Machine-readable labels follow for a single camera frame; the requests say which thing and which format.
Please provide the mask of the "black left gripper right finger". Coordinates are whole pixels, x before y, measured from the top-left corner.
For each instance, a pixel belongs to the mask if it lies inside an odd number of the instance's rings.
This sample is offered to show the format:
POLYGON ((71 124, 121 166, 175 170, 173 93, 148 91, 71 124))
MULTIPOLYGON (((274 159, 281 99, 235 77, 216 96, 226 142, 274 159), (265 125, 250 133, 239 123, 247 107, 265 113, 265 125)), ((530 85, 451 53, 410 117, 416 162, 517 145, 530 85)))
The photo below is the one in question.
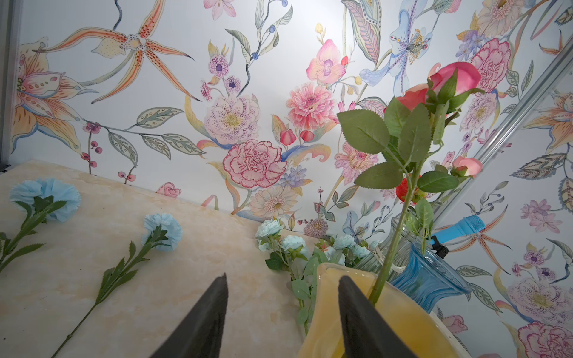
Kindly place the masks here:
POLYGON ((349 276, 338 286, 344 357, 414 357, 349 276))

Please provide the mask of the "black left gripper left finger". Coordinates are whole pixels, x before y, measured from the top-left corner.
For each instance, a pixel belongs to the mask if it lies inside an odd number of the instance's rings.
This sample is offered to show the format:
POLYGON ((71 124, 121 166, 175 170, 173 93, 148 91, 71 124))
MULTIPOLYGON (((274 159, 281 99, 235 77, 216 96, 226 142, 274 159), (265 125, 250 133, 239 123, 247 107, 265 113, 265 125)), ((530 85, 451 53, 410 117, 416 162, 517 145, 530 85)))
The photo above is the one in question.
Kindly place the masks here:
POLYGON ((228 306, 228 282, 217 277, 153 357, 218 357, 228 306))

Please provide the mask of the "yellow fluted glass vase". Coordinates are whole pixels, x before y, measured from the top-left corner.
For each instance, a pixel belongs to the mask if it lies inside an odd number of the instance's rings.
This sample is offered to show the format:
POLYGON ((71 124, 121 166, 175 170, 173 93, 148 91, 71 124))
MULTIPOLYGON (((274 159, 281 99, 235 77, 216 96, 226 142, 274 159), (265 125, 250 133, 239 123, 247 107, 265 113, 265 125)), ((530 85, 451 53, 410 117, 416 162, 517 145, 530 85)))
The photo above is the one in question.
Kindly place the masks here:
MULTIPOLYGON (((341 357, 344 351, 339 284, 351 279, 364 295, 370 294, 377 275, 371 272, 322 263, 317 268, 316 307, 299 357, 341 357)), ((440 320, 426 313, 415 301, 386 283, 375 306, 388 323, 392 341, 400 341, 417 357, 468 357, 469 353, 440 320)))

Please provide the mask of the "purple blue glass vase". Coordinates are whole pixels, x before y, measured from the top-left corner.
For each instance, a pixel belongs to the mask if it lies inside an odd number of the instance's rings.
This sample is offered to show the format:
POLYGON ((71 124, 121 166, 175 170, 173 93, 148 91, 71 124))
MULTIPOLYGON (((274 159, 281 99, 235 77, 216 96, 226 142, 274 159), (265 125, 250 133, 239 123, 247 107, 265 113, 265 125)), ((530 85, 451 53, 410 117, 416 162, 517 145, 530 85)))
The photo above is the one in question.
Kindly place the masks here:
POLYGON ((390 283, 427 313, 444 298, 472 293, 471 286, 446 261, 431 251, 422 252, 419 244, 410 245, 408 264, 390 283))

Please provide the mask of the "light blue peony spray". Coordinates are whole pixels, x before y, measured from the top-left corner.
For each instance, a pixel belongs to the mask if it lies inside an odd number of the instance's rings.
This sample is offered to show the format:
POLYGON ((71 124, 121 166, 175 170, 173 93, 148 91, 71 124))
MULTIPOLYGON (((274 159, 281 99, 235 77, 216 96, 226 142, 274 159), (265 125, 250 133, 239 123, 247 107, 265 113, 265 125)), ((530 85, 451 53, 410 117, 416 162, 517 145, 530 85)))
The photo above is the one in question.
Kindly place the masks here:
POLYGON ((370 250, 355 241, 351 235, 320 239, 308 246, 305 239, 296 235, 284 236, 284 224, 279 219, 263 222, 255 235, 258 248, 269 253, 265 260, 268 269, 284 271, 289 275, 287 287, 298 301, 297 324, 308 332, 318 294, 318 266, 334 263, 352 268, 362 261, 370 250))

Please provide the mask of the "blue carnation stem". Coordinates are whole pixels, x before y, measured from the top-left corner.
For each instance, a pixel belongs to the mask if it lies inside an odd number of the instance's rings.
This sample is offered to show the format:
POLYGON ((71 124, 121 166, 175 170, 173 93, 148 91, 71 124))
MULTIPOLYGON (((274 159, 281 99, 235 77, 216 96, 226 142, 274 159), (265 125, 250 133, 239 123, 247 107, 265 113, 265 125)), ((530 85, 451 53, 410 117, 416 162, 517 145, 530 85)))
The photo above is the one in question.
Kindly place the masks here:
POLYGON ((81 205, 78 189, 55 178, 25 180, 11 189, 9 198, 12 204, 25 212, 26 217, 14 238, 1 234, 1 270, 44 246, 43 243, 20 244, 25 237, 36 234, 39 225, 50 221, 64 223, 76 214, 81 205))
POLYGON ((59 355, 95 308, 103 304, 118 288, 135 278, 138 272, 136 266, 150 261, 148 256, 152 251, 173 252, 183 238, 181 224, 169 213, 147 215, 144 228, 146 235, 142 238, 142 246, 138 248, 134 242, 130 242, 128 258, 123 257, 118 264, 104 272, 93 306, 66 336, 52 357, 59 355))

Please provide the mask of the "small red rose stem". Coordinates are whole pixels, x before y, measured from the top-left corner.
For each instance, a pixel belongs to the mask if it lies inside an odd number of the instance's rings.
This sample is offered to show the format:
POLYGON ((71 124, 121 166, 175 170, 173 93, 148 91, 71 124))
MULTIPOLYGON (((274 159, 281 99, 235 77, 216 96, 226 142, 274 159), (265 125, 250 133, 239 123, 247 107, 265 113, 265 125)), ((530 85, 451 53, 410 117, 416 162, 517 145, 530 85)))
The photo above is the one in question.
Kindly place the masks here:
MULTIPOLYGON (((401 182, 401 184, 397 186, 397 188, 395 188, 395 194, 400 201, 406 202, 408 190, 409 190, 409 185, 407 179, 405 178, 401 182)), ((410 202, 412 204, 417 204, 420 200, 426 198, 426 196, 427 196, 426 192, 423 192, 419 188, 416 188, 413 192, 413 198, 411 199, 410 202)))

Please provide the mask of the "magenta pink rose stem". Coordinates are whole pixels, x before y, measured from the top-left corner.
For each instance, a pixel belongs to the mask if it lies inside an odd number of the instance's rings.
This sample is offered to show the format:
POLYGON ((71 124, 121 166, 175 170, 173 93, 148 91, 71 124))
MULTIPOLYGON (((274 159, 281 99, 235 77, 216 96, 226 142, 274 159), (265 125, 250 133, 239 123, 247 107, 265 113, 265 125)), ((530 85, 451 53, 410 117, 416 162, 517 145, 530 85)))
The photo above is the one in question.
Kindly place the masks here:
POLYGON ((385 159, 361 173, 355 185, 395 189, 405 178, 409 185, 391 249, 369 295, 373 304, 378 302, 389 277, 403 226, 410 222, 408 230, 422 240, 423 246, 431 237, 434 209, 426 198, 412 204, 414 190, 444 193, 457 189, 467 179, 453 176, 451 169, 422 170, 428 159, 444 146, 445 130, 458 118, 462 105, 470 95, 483 93, 480 81, 481 74, 473 64, 456 62, 427 79, 427 101, 413 111, 395 97, 382 116, 371 110, 348 110, 337 115, 343 136, 353 149, 368 155, 383 155, 385 159))

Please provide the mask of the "clear glass vase with twine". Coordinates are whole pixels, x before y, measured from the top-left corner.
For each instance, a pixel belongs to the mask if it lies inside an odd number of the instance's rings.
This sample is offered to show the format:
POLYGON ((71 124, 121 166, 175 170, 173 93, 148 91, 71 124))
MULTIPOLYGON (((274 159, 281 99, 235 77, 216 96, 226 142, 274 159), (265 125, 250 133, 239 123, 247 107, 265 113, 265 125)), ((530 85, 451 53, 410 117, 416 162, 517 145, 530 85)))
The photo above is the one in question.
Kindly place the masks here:
MULTIPOLYGON (((385 262, 386 256, 389 254, 389 250, 391 249, 392 239, 398 229, 398 222, 399 216, 392 218, 391 231, 387 238, 381 243, 374 244, 374 249, 367 256, 362 258, 355 266, 357 270, 372 273, 378 273, 380 271, 385 262)), ((397 252, 392 261, 391 270, 387 279, 388 282, 392 282, 397 279, 397 277, 406 270, 410 261, 411 245, 414 243, 420 243, 420 239, 411 234, 411 232, 406 228, 406 225, 404 225, 400 240, 398 241, 397 252)))

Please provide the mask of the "coral red rose stem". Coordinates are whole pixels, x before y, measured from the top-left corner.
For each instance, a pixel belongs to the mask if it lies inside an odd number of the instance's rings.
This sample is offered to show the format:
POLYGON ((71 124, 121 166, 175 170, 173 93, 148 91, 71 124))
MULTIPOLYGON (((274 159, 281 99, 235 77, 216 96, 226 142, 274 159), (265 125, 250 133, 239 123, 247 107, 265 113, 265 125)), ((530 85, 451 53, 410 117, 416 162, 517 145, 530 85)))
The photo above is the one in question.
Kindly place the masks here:
POLYGON ((427 84, 416 85, 406 93, 396 99, 404 105, 409 111, 413 111, 419 104, 425 104, 429 87, 427 84))

